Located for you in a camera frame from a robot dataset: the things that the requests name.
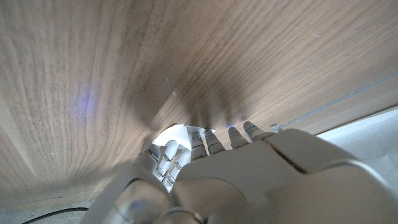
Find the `wood grain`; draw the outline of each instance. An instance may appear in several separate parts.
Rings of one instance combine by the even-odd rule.
[[[396,15],[377,0],[2,1],[0,207],[94,198],[172,123],[229,147],[229,124],[319,133],[396,105]]]

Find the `black cable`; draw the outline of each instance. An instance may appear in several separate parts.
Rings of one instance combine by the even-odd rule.
[[[32,220],[29,220],[29,221],[26,221],[23,224],[30,224],[30,223],[39,221],[39,220],[41,220],[43,218],[51,217],[53,215],[58,215],[58,214],[65,213],[65,212],[85,212],[87,210],[88,210],[88,208],[84,208],[84,207],[66,208],[66,209],[63,209],[63,210],[59,210],[59,211],[51,212],[51,213],[48,213],[48,214],[45,214],[45,215],[41,215],[41,216],[39,216],[37,218],[34,218]]]

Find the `white floor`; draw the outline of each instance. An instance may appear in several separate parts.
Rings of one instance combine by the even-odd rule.
[[[333,129],[318,137],[371,166],[398,195],[398,109]]]
[[[64,206],[57,207],[47,207],[35,210],[23,210],[23,211],[8,211],[0,209],[0,223],[1,224],[21,224],[33,218],[39,217],[41,215],[48,214],[50,212],[75,207],[90,207],[93,204],[92,200],[73,203]],[[52,217],[44,218],[34,224],[78,224],[83,218],[85,212],[67,212]]]

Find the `wooden tabletop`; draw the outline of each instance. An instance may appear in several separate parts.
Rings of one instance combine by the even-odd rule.
[[[398,2],[2,1],[0,207],[95,198],[174,123],[321,133],[398,104]]]

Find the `white robotic hand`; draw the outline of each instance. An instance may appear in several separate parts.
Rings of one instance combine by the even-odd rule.
[[[205,132],[176,156],[152,146],[103,190],[81,223],[398,223],[398,199],[370,167],[296,129]]]

